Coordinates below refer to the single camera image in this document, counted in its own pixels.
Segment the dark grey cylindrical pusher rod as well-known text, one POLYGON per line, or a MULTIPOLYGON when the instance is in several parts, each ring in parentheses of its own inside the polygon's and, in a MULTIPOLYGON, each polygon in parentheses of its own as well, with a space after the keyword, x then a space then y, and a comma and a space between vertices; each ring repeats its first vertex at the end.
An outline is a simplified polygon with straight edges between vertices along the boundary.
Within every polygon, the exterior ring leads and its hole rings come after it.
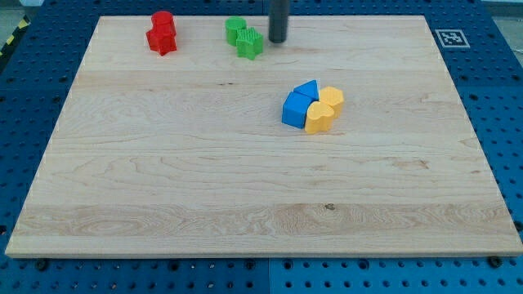
POLYGON ((283 43, 287 39, 289 8, 289 0, 270 0, 268 38, 273 43, 283 43))

